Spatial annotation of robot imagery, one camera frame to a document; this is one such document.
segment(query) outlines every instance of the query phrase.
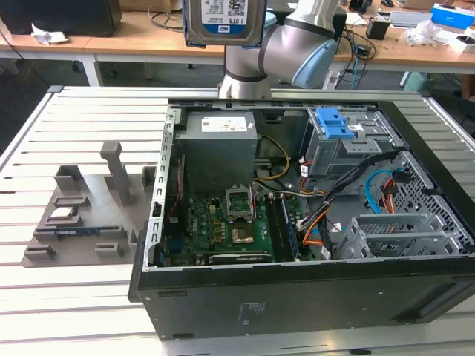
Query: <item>white paper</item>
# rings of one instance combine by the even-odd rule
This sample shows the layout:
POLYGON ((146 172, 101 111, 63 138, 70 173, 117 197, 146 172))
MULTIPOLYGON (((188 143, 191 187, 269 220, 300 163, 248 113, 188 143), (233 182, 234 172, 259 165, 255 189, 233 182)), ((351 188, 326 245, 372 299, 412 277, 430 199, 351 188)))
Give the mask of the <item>white paper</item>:
POLYGON ((345 23, 350 26, 365 26, 366 20, 359 13, 347 13, 347 21, 345 23))
POLYGON ((442 30, 439 31, 439 33, 437 33, 437 35, 434 37, 434 41, 447 44, 448 42, 456 39, 457 36, 459 36, 458 33, 442 30))
POLYGON ((246 132, 245 117, 203 117, 202 132, 246 132))
POLYGON ((246 24, 249 0, 202 1, 201 19, 204 24, 246 24))
POLYGON ((38 28, 34 24, 31 24, 31 28, 33 29, 31 36, 37 42, 42 43, 46 46, 49 46, 50 43, 61 43, 69 41, 69 39, 66 38, 63 32, 47 32, 38 28))

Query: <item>yellow cable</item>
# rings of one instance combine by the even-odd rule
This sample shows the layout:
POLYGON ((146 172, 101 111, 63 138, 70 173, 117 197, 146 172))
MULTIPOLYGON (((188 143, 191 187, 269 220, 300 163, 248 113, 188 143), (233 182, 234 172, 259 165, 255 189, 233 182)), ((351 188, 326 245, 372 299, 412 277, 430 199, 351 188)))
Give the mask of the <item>yellow cable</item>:
POLYGON ((269 141, 271 141, 272 143, 274 143, 277 147, 279 147, 279 149, 280 149, 280 150, 282 151, 282 153, 285 155, 286 165, 285 165, 284 171, 282 171, 282 172, 279 173, 279 174, 276 174, 276 175, 270 176, 270 177, 264 177, 264 178, 254 178, 254 180, 274 180, 274 179, 280 178, 280 177, 282 177, 285 173, 287 173, 287 171, 288 171, 289 168, 290 168, 290 157, 289 157, 289 155, 287 154, 287 152, 284 150, 284 148, 283 148, 277 141, 275 141, 272 137, 267 136, 267 135, 261 135, 261 136, 262 136, 262 137, 265 137, 266 139, 268 139, 269 141))

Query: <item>sticker label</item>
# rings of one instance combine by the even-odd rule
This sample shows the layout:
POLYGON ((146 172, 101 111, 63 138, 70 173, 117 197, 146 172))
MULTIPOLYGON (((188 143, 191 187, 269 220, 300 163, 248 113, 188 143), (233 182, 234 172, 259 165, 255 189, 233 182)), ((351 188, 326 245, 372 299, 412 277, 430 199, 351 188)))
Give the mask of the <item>sticker label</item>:
POLYGON ((325 260, 329 260, 330 259, 330 251, 328 251, 325 246, 322 246, 321 247, 321 256, 325 259, 325 260))
POLYGON ((77 235, 77 233, 75 231, 58 231, 56 232, 56 234, 58 235, 77 235))
MULTIPOLYGON (((247 3, 249 0, 203 0, 201 19, 203 24, 247 23, 247 3)), ((220 33, 230 33, 229 26, 219 26, 220 33)))
POLYGON ((245 117, 203 117, 202 132, 247 132, 245 117))
POLYGON ((341 223, 337 222, 335 225, 332 225, 330 232, 341 232, 341 223))
POLYGON ((348 128, 351 131, 363 131, 363 126, 361 125, 348 125, 348 128))
POLYGON ((300 173, 301 176, 308 178, 309 176, 309 168, 306 165, 301 165, 300 166, 300 173))

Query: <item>cardboard box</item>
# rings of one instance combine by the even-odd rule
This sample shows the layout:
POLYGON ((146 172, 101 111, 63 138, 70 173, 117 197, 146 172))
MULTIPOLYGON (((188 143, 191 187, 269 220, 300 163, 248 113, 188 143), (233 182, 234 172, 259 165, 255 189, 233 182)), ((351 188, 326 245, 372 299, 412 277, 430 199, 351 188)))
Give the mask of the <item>cardboard box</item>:
POLYGON ((431 12, 433 14, 432 22, 462 28, 463 30, 471 26, 475 21, 475 11, 460 7, 435 4, 431 12))
POLYGON ((449 45, 455 53, 475 52, 475 39, 471 36, 457 36, 449 42, 449 45))
POLYGON ((170 13, 181 9, 181 0, 120 0, 120 8, 125 11, 150 11, 154 13, 170 13))

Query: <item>metal workbench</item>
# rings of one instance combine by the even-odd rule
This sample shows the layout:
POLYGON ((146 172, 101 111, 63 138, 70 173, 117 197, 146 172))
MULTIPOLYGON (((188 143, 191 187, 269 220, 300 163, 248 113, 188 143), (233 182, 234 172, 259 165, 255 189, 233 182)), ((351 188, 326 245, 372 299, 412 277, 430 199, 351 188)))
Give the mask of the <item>metal workbench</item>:
MULTIPOLYGON (((475 297, 425 325, 161 343, 143 305, 127 300, 131 265, 20 266, 59 165, 106 174, 102 141, 118 140, 128 172, 140 173, 159 158, 167 98, 215 95, 212 89, 86 87, 46 94, 0 159, 0 355, 344 355, 355 348, 375 355, 475 355, 475 297)), ((475 142, 432 99, 343 90, 273 95, 394 101, 475 198, 475 142)), ((324 301, 315 296, 315 302, 324 301)))

